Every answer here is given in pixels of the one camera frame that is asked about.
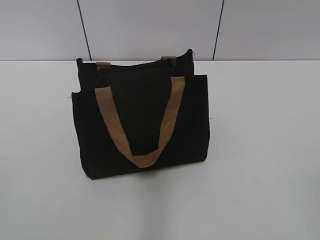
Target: black tote bag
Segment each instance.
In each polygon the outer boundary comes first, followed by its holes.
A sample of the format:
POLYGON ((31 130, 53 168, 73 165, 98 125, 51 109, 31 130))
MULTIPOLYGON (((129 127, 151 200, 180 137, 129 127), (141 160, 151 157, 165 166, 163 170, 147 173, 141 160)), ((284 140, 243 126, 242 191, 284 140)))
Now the black tote bag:
POLYGON ((204 161, 206 75, 119 78, 72 93, 81 164, 91 179, 204 161))

